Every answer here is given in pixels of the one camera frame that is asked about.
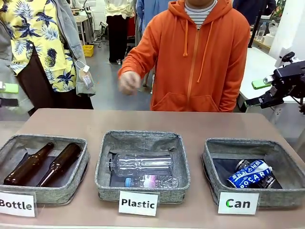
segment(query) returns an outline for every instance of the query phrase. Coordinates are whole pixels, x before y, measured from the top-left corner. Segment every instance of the orange zip-up jacket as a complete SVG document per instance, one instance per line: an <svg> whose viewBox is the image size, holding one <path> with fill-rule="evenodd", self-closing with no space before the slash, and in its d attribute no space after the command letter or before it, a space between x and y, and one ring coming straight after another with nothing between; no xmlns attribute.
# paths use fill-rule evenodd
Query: orange zip-up jacket
<svg viewBox="0 0 305 229"><path fill-rule="evenodd" d="M250 27L229 0L218 0L200 29L184 11L184 0L147 25L119 76L141 77L154 65L153 111L231 112L244 75Z"/></svg>

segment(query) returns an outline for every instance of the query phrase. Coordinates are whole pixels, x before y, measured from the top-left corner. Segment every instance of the plastic bottle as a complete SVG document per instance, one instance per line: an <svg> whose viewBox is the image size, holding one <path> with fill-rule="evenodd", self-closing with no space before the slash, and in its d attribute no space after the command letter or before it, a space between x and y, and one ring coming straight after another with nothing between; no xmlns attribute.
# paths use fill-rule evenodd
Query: plastic bottle
<svg viewBox="0 0 305 229"><path fill-rule="evenodd" d="M266 32L266 29L267 29L267 27L266 27L266 22L264 22L264 23L261 25L261 27L259 27L259 31L258 31L258 33L257 33L257 38L256 38L256 40L257 40L258 42L261 42L261 41L263 40L263 37L264 37L265 32Z"/></svg>
<svg viewBox="0 0 305 229"><path fill-rule="evenodd" d="M143 175L171 176L173 160L170 154L162 156L117 154L109 163L110 171L119 177Z"/></svg>
<svg viewBox="0 0 305 229"><path fill-rule="evenodd" d="M126 178L125 187L164 187L164 188L175 188L178 187L178 179L172 176L155 176L155 175L144 175L141 177Z"/></svg>
<svg viewBox="0 0 305 229"><path fill-rule="evenodd" d="M49 170L43 176L37 187L47 187L53 180L62 176L78 159L80 153L81 149L77 144L68 144L50 164Z"/></svg>
<svg viewBox="0 0 305 229"><path fill-rule="evenodd" d="M3 181L5 185L25 185L40 169L54 144L49 142L37 153L30 155L20 166L16 167Z"/></svg>

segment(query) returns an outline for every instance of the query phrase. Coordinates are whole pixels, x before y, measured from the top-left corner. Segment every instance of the yellow basket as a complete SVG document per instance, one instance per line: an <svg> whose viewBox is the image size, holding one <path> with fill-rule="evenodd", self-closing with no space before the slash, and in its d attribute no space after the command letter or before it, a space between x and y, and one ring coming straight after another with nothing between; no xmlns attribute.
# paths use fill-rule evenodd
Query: yellow basket
<svg viewBox="0 0 305 229"><path fill-rule="evenodd" d="M92 57L93 56L93 45L83 45L82 49L84 50L85 57Z"/></svg>

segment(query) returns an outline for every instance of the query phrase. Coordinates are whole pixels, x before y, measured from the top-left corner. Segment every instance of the gray jacket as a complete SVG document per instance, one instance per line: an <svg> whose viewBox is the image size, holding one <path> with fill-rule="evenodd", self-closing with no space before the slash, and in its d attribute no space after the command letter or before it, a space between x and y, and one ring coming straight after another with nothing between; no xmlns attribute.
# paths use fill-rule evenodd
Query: gray jacket
<svg viewBox="0 0 305 229"><path fill-rule="evenodd" d="M79 40L79 34L74 16L66 0L53 0L57 8L57 21L59 29L62 35L68 42L69 48L72 52L74 62L76 60L86 63L85 56L82 50L81 42ZM13 70L10 68L12 60L12 49L10 43L10 36L8 31L0 21L0 81L4 83L16 83L17 78L14 75ZM79 78L79 68L76 66L76 94L88 94L89 96L95 94L95 86L87 90L84 82ZM33 105L25 92L19 86L19 94L1 94L2 98L17 98L19 101L19 107L11 107L9 109L14 110L17 113L26 113L33 108Z"/></svg>

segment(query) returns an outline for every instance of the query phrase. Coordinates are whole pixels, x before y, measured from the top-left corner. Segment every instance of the hand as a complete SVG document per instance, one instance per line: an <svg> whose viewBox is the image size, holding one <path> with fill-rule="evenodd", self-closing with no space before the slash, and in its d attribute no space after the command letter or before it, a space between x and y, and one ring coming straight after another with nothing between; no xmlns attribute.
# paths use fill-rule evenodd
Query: hand
<svg viewBox="0 0 305 229"><path fill-rule="evenodd" d="M137 91L137 88L141 86L141 77L138 73L133 71L125 72L121 75L119 80L120 92L131 95Z"/></svg>

